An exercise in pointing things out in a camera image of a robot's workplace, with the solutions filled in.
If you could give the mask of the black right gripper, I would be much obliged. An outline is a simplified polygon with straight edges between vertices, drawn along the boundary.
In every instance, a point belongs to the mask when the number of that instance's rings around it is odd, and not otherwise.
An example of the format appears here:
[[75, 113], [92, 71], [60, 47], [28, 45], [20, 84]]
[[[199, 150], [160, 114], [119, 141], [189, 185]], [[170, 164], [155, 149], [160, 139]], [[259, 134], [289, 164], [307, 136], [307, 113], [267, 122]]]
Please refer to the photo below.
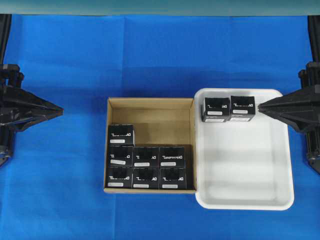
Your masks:
[[[258, 111], [291, 126], [298, 133], [309, 132], [320, 126], [320, 85], [308, 86], [263, 102], [258, 105]], [[270, 111], [294, 112], [296, 120]]]

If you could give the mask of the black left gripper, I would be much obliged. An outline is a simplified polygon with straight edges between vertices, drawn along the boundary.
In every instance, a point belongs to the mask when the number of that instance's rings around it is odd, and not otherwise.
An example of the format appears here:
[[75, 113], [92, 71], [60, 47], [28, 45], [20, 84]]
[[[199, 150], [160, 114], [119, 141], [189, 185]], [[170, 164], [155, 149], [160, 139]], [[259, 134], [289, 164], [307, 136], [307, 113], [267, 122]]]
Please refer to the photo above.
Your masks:
[[[32, 110], [45, 110], [45, 113], [31, 113]], [[0, 126], [15, 132], [62, 116], [64, 109], [29, 91], [13, 86], [0, 88]]]

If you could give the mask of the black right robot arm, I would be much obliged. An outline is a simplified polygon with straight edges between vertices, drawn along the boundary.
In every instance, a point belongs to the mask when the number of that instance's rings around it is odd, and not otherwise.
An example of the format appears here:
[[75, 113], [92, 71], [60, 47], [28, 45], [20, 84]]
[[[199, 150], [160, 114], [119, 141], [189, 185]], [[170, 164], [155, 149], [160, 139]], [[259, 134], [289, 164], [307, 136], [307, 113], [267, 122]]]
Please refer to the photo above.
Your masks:
[[298, 73], [301, 89], [259, 104], [258, 111], [306, 136], [308, 165], [320, 172], [320, 17], [307, 17], [312, 61]]

